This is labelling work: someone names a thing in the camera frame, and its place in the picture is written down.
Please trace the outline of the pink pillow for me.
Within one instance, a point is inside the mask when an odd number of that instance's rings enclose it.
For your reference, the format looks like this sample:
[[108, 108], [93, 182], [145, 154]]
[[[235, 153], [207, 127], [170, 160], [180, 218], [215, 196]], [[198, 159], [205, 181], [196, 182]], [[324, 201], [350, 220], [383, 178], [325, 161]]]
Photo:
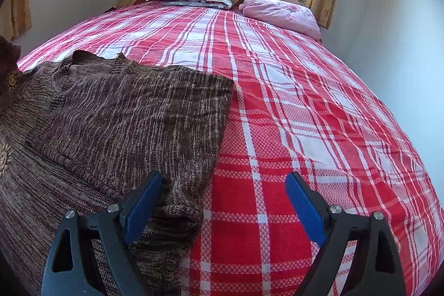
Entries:
[[244, 0], [239, 10], [246, 17], [299, 32], [321, 42], [321, 30], [311, 10], [282, 0]]

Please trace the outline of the brown knitted sweater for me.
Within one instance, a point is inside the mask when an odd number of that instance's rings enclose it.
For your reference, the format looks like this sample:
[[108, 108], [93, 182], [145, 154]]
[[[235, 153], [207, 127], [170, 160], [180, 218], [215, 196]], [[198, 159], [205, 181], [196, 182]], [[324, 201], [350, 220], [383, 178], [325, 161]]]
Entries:
[[3, 295], [38, 295], [68, 210], [104, 210], [161, 175], [160, 199], [129, 247], [148, 290], [179, 295], [179, 264], [203, 223], [234, 83], [174, 65], [75, 50], [21, 71], [1, 41]]

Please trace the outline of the red white plaid bedsheet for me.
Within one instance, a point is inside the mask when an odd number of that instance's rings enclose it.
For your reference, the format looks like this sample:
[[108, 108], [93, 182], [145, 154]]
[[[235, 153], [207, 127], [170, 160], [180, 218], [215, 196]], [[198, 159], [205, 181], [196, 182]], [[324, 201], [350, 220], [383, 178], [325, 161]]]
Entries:
[[23, 70], [77, 49], [182, 65], [236, 85], [201, 234], [180, 266], [183, 295], [291, 295], [317, 246], [285, 194], [297, 171], [329, 204], [381, 212], [408, 295], [443, 262], [443, 208], [390, 110], [310, 37], [237, 11], [139, 4], [85, 20], [23, 57]]

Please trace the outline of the dark object beside bed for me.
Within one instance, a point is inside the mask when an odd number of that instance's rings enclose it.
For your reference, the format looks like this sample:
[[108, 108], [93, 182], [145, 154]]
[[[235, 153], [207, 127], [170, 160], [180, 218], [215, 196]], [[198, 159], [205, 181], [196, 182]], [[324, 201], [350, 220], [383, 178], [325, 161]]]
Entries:
[[108, 13], [108, 12], [111, 12], [111, 11], [114, 11], [114, 10], [116, 10], [115, 7], [110, 7], [109, 9], [107, 9], [107, 10], [104, 12], [104, 14], [105, 14], [105, 13]]

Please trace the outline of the yellow curtain at far left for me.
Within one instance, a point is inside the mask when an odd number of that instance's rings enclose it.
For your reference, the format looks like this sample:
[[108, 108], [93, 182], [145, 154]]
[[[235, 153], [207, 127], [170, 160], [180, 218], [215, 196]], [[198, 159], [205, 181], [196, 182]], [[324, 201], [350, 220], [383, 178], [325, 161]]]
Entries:
[[4, 0], [1, 6], [1, 36], [13, 41], [31, 27], [29, 0]]

